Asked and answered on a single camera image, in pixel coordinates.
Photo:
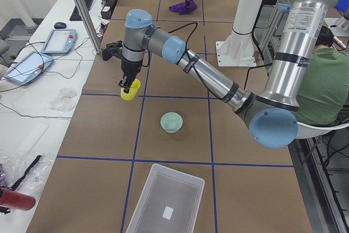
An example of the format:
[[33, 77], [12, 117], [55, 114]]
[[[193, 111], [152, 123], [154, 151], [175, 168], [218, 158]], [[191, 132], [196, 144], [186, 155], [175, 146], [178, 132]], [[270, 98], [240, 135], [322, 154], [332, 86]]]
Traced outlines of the yellow plastic cup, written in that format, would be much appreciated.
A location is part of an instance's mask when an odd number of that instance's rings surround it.
[[121, 98], [126, 101], [133, 100], [137, 96], [140, 87], [141, 87], [141, 82], [139, 81], [139, 79], [136, 78], [131, 84], [128, 93], [125, 92], [124, 88], [121, 88]]

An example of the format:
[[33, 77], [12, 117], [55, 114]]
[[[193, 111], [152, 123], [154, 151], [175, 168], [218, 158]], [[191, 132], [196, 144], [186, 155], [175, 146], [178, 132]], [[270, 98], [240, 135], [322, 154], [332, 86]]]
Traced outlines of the purple cloth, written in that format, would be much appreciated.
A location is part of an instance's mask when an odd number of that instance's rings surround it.
[[171, 12], [178, 13], [179, 15], [190, 14], [192, 11], [196, 9], [197, 9], [197, 4], [193, 0], [190, 0], [188, 7], [186, 7], [185, 2], [175, 4], [169, 7], [169, 10]]

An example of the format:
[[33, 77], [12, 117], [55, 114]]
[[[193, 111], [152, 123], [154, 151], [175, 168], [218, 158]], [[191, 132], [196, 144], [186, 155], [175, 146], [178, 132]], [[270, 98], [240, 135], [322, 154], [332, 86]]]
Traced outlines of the black box device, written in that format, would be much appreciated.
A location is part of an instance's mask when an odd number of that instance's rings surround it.
[[100, 12], [101, 14], [101, 17], [103, 19], [110, 19], [112, 14], [113, 14], [113, 11], [115, 9], [115, 6], [116, 6], [116, 3], [117, 1], [116, 0], [107, 0], [104, 5], [103, 5], [103, 8]]

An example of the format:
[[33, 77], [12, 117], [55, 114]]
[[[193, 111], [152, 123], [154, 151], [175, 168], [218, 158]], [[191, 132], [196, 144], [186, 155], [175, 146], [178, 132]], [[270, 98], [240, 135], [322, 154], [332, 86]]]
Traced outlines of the clear plastic box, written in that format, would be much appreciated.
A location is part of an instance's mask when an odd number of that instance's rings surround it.
[[126, 232], [193, 232], [205, 181], [153, 164]]

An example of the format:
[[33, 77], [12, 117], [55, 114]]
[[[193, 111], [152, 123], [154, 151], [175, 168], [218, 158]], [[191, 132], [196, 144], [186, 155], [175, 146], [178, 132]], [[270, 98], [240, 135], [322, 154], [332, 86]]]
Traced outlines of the green ceramic bowl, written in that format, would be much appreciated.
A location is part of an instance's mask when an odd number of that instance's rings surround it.
[[183, 119], [181, 115], [176, 112], [167, 112], [161, 117], [160, 125], [165, 132], [174, 134], [181, 129]]

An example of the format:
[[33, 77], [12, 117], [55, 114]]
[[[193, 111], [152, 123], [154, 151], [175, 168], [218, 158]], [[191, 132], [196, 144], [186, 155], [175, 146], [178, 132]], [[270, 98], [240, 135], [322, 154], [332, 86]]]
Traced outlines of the white crumpled tissue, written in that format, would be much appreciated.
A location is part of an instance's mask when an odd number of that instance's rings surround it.
[[77, 96], [75, 90], [71, 88], [62, 88], [59, 91], [59, 95], [53, 101], [50, 102], [51, 109], [68, 112], [76, 107], [74, 98]]

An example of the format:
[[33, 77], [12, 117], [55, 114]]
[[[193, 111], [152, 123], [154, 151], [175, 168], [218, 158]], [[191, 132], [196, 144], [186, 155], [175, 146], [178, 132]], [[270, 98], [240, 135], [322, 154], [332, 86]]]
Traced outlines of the teach pendant far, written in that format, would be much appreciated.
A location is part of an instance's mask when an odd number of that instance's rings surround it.
[[53, 29], [41, 50], [50, 56], [67, 54], [75, 45], [77, 32], [75, 29]]

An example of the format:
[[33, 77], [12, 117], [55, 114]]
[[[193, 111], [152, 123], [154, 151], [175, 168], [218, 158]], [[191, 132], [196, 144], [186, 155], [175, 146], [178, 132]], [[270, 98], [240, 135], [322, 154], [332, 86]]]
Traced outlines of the teach pendant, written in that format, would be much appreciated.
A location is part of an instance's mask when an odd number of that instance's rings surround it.
[[75, 45], [77, 32], [75, 29], [53, 29], [41, 50], [50, 56], [67, 54]]
[[21, 61], [11, 66], [3, 77], [20, 86], [26, 86], [35, 81], [52, 63], [53, 57], [32, 51]]

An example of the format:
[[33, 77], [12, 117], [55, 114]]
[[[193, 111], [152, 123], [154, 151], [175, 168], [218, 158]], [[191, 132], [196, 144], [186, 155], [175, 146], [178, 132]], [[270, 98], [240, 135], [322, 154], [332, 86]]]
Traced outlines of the black computer mouse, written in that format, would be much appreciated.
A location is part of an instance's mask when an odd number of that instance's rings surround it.
[[65, 29], [67, 27], [67, 24], [64, 22], [56, 22], [54, 24], [54, 29]]

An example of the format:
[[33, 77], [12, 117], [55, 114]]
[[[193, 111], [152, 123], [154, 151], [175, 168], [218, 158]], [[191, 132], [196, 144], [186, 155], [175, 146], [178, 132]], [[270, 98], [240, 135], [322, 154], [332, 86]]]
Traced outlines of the teach pendant near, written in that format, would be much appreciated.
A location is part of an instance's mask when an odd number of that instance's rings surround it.
[[26, 86], [35, 81], [52, 63], [53, 57], [32, 51], [21, 61], [11, 66], [3, 77], [20, 86]]

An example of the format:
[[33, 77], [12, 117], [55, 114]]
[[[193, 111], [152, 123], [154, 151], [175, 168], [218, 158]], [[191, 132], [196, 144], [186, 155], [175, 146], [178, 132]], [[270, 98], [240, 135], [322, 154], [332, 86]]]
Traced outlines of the person in green shirt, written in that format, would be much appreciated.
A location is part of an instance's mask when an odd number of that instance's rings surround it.
[[333, 48], [334, 35], [322, 26], [310, 65], [297, 94], [297, 121], [315, 127], [330, 127], [348, 95], [348, 54]]

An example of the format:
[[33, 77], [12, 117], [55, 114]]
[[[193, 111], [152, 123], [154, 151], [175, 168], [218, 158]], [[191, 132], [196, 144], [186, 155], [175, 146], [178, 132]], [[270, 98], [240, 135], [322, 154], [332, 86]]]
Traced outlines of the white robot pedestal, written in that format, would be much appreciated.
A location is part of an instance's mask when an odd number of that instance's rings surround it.
[[239, 0], [231, 34], [216, 42], [220, 67], [253, 67], [256, 65], [252, 32], [263, 0]]

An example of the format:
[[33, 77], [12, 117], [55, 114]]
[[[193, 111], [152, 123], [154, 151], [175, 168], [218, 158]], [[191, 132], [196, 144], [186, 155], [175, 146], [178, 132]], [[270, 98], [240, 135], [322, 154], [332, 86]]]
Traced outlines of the aluminium frame post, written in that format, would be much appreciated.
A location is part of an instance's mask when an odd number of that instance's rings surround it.
[[96, 54], [101, 53], [101, 43], [97, 36], [95, 27], [93, 25], [91, 16], [89, 14], [89, 11], [87, 9], [87, 6], [84, 2], [84, 0], [74, 0], [75, 5], [77, 6], [77, 9], [79, 11], [79, 14], [81, 16], [82, 22], [84, 24], [84, 27], [87, 31], [87, 34], [94, 46]]

